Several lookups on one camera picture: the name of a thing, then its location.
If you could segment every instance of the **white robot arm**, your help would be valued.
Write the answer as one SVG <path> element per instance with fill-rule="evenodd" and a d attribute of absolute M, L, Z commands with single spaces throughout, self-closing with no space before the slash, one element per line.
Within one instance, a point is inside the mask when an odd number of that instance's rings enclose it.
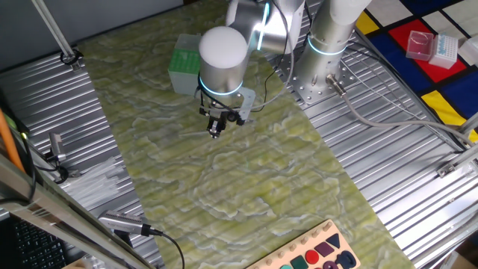
<path fill-rule="evenodd" d="M 355 22 L 371 0 L 324 0 L 311 26 L 294 75 L 307 87 L 328 87 L 326 77 L 339 75 L 339 60 Z M 226 119 L 242 125 L 244 118 L 224 111 L 243 84 L 249 56 L 254 50 L 290 54 L 297 45 L 305 0 L 232 0 L 226 26 L 207 31 L 199 44 L 199 89 L 207 96 L 208 130 L 216 138 Z"/>

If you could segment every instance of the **gray cable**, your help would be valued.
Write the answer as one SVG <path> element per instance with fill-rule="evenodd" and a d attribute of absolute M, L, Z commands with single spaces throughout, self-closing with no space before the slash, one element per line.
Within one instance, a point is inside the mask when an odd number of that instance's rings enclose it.
<path fill-rule="evenodd" d="M 395 126 L 408 126 L 408 125 L 434 126 L 436 128 L 443 129 L 443 130 L 445 130 L 449 133 L 452 133 L 453 135 L 457 136 L 458 138 L 463 140 L 465 143 L 467 143 L 469 146 L 474 146 L 474 143 L 471 142 L 471 140 L 468 139 L 468 137 L 466 137 L 462 133 L 460 133 L 456 130 L 453 130 L 452 128 L 450 128 L 448 126 L 445 126 L 443 124 L 440 124 L 440 123 L 434 123 L 434 122 L 430 122 L 430 121 L 427 121 L 427 120 L 407 120 L 407 121 L 404 121 L 404 122 L 397 122 L 397 123 L 375 123 L 373 121 L 369 121 L 369 120 L 365 119 L 364 117 L 362 117 L 357 112 L 357 110 L 353 107 L 352 103 L 349 100 L 349 97 L 347 97 L 346 94 L 342 96 L 342 99 L 345 101 L 345 103 L 349 107 L 350 111 L 352 111 L 352 113 L 357 117 L 357 119 L 360 120 L 361 122 L 369 125 L 369 126 L 386 127 L 386 128 L 395 127 Z"/>

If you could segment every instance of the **black cable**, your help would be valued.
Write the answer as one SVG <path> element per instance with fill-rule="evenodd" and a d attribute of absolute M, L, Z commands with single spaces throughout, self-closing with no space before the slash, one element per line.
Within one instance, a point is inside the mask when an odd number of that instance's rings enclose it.
<path fill-rule="evenodd" d="M 204 95 L 206 95 L 209 99 L 211 99 L 213 102 L 216 102 L 218 105 L 222 106 L 223 108 L 231 111 L 232 113 L 237 113 L 237 111 L 235 111 L 234 109 L 230 108 L 229 106 L 227 105 L 224 105 L 222 102 L 220 102 L 219 100 L 215 99 L 214 97 L 210 96 L 209 93 L 206 92 L 205 89 L 203 89 L 202 87 L 199 87 L 199 89 L 201 89 L 201 94 L 204 93 Z"/>
<path fill-rule="evenodd" d="M 308 28 L 309 28 L 309 30 L 310 30 L 310 27 L 312 27 L 312 15 L 311 15 L 311 11 L 308 9 L 307 0 L 304 1 L 304 9 L 305 9 L 305 12 L 307 13 L 307 17 L 308 17 Z"/>
<path fill-rule="evenodd" d="M 35 166 L 34 166 L 34 163 L 33 163 L 33 158 L 31 156 L 30 147 L 28 146 L 28 141 L 25 137 L 26 134 L 21 133 L 20 136 L 22 137 L 23 146 L 25 147 L 25 151 L 26 151 L 27 156 L 28 156 L 28 162 L 29 162 L 28 167 L 30 168 L 28 172 L 29 172 L 29 176 L 31 176 L 30 194 L 28 195 L 28 200 L 24 200 L 24 199 L 20 199 L 20 198 L 5 198 L 5 199 L 0 200 L 0 205 L 15 202 L 15 203 L 18 203 L 22 206 L 27 206 L 27 205 L 29 205 L 33 202 L 33 197 L 34 197 L 35 191 L 37 189 Z"/>
<path fill-rule="evenodd" d="M 280 57 L 279 62 L 276 64 L 276 67 L 274 67 L 274 71 L 264 81 L 264 103 L 267 101 L 267 81 L 269 81 L 269 78 L 272 77 L 277 72 L 277 69 L 279 68 L 280 63 L 282 62 L 282 59 L 284 59 L 285 50 L 287 49 L 287 43 L 289 39 L 289 30 L 287 26 L 287 20 L 285 19 L 285 15 L 283 14 L 282 10 L 277 6 L 274 0 L 272 0 L 271 2 L 276 6 L 277 10 L 280 12 L 281 17 L 285 23 L 285 45 L 284 45 L 284 51 L 282 52 L 282 56 Z M 261 109 L 257 111 L 251 111 L 251 112 L 254 112 L 254 113 L 261 112 L 265 106 L 266 105 L 263 105 Z"/>
<path fill-rule="evenodd" d="M 49 168 L 45 168 L 45 167 L 39 167 L 38 165 L 35 165 L 35 167 L 38 169 L 38 170 L 42 170 L 42 171 L 46 171 L 46 172 L 55 172 L 55 171 L 58 171 L 58 169 L 60 169 L 60 166 L 55 166 L 55 168 L 53 169 L 49 169 Z"/>
<path fill-rule="evenodd" d="M 13 202 L 21 206 L 28 206 L 30 204 L 27 200 L 20 199 L 20 198 L 5 198 L 0 200 L 0 205 L 13 203 Z"/>
<path fill-rule="evenodd" d="M 352 52 L 358 52 L 358 53 L 360 53 L 360 54 L 362 54 L 362 55 L 365 55 L 365 56 L 368 56 L 368 57 L 370 57 L 370 58 L 372 58 L 372 59 L 374 59 L 374 60 L 377 60 L 377 61 L 380 62 L 381 64 L 386 65 L 387 68 L 389 68 L 390 71 L 391 71 L 394 75 L 396 75 L 396 76 L 398 77 L 398 79 L 399 79 L 402 83 L 405 83 L 404 80 L 403 80 L 403 78 L 402 78 L 402 76 L 401 76 L 401 74 L 398 73 L 398 71 L 395 69 L 395 67 L 393 67 L 391 64 L 389 64 L 389 62 L 387 62 L 387 61 L 385 61 L 384 59 L 382 59 L 371 47 L 366 46 L 366 45 L 364 45 L 364 44 L 362 44 L 362 43 L 359 43 L 359 42 L 355 42 L 355 41 L 349 41 L 349 43 L 352 43 L 352 44 L 354 44 L 354 45 L 358 45 L 358 46 L 360 46 L 360 47 L 362 47 L 362 48 L 368 50 L 369 52 L 374 53 L 375 56 L 370 55 L 370 54 L 365 53 L 365 52 L 361 52 L 361 51 L 359 51 L 359 50 L 357 50 L 357 49 L 352 49 L 352 48 L 350 48 L 349 46 L 346 47 L 346 49 L 348 49 L 348 50 L 350 50 L 350 51 L 352 51 Z"/>
<path fill-rule="evenodd" d="M 33 196 L 35 195 L 35 191 L 37 189 L 35 165 L 33 163 L 33 157 L 31 156 L 31 150 L 30 150 L 30 146 L 28 145 L 26 134 L 21 133 L 20 136 L 22 137 L 23 146 L 25 147 L 25 151 L 27 152 L 27 156 L 28 156 L 28 162 L 29 162 L 28 166 L 30 168 L 29 176 L 31 176 L 31 190 L 30 190 L 30 195 L 28 196 L 28 201 L 32 202 Z"/>
<path fill-rule="evenodd" d="M 181 248 L 180 248 L 180 246 L 178 245 L 178 243 L 177 243 L 174 239 L 172 239 L 170 236 L 168 236 L 167 234 L 165 234 L 165 233 L 162 232 L 162 231 L 158 231 L 157 229 L 151 229 L 151 230 L 149 230 L 149 233 L 150 233 L 151 235 L 158 235 L 158 236 L 163 236 L 163 237 L 165 237 L 165 238 L 168 238 L 173 244 L 176 245 L 176 247 L 178 248 L 178 251 L 179 251 L 179 255 L 181 256 L 182 269 L 184 269 L 184 267 L 185 267 L 185 265 L 186 265 L 185 262 L 184 262 L 184 255 L 182 254 Z"/>

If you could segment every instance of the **table surface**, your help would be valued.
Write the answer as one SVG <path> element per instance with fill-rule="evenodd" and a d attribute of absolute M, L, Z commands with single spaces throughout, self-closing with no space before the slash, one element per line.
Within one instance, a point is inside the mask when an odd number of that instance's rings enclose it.
<path fill-rule="evenodd" d="M 243 268 L 331 218 L 362 268 L 413 268 L 292 96 L 219 140 L 193 134 L 207 119 L 173 92 L 170 55 L 178 35 L 222 25 L 225 11 L 224 1 L 201 1 L 80 46 L 153 226 L 178 239 L 189 268 Z M 270 72 L 254 54 L 245 86 L 262 92 Z M 268 85 L 270 96 L 282 87 L 277 77 Z M 157 242 L 177 268 L 175 247 Z"/>

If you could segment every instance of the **yellow square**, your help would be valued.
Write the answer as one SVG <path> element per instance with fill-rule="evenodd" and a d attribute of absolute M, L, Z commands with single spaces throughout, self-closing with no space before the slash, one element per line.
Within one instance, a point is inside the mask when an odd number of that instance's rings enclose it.
<path fill-rule="evenodd" d="M 373 31 L 379 30 L 379 26 L 373 22 L 373 20 L 365 13 L 362 12 L 360 17 L 357 20 L 357 28 L 363 34 L 368 34 Z"/>

